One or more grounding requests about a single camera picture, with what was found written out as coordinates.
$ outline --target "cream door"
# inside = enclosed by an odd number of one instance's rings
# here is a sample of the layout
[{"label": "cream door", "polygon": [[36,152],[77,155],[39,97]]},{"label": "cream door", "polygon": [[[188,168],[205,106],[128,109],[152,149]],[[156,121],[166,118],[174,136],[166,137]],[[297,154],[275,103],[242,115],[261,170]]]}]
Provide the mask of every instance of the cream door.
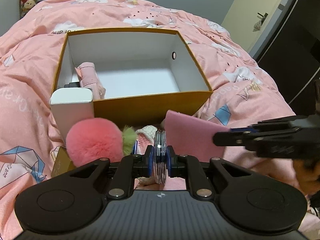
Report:
[{"label": "cream door", "polygon": [[[222,26],[226,28],[231,39],[247,52],[258,40],[281,0],[234,0]],[[261,20],[259,14],[268,13],[260,30],[254,25]]]}]

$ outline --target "silver screw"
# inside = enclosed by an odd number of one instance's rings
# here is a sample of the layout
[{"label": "silver screw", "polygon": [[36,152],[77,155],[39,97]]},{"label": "silver screw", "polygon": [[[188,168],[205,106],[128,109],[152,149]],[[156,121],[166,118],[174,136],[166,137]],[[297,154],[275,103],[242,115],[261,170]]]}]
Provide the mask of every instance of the silver screw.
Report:
[{"label": "silver screw", "polygon": [[197,195],[200,197],[209,197],[211,196],[211,194],[212,194],[212,191],[206,188],[197,190]]},{"label": "silver screw", "polygon": [[124,194],[124,191],[120,188],[113,188],[109,190],[109,195],[113,197],[121,197]]}]

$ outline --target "stack of discs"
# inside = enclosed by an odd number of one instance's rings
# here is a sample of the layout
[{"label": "stack of discs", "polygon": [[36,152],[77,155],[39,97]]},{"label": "stack of discs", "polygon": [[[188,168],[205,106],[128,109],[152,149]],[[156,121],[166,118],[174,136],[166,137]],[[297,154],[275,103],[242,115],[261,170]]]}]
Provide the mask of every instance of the stack of discs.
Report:
[{"label": "stack of discs", "polygon": [[166,158],[166,142],[165,130],[158,129],[155,135],[155,142],[153,148],[153,174],[156,183],[164,184],[167,174],[167,158]]}]

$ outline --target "pink duvet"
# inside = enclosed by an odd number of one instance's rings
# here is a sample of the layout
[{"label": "pink duvet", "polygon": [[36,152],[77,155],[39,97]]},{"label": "pink duvet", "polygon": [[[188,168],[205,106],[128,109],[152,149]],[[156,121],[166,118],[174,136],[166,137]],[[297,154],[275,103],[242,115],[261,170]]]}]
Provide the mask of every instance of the pink duvet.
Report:
[{"label": "pink duvet", "polygon": [[[15,197],[50,179],[63,145],[49,99],[65,33],[99,27],[178,30],[214,89],[199,118],[243,127],[294,114],[272,78],[214,22],[144,0],[43,1],[0,37],[0,239],[22,231]],[[224,158],[297,187],[290,160],[259,159],[241,147],[227,148]],[[182,185],[177,179],[166,189]],[[319,222],[308,214],[301,230]]]}]

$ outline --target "pink card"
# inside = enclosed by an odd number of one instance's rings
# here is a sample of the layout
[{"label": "pink card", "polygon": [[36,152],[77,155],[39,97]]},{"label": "pink card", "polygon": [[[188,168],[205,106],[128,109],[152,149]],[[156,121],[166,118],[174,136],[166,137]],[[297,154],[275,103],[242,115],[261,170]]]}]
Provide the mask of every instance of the pink card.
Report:
[{"label": "pink card", "polygon": [[177,155],[193,155],[201,162],[223,157],[224,147],[215,146],[212,137],[217,132],[230,130],[226,126],[171,110],[165,117],[164,128],[166,144],[171,145]]}]

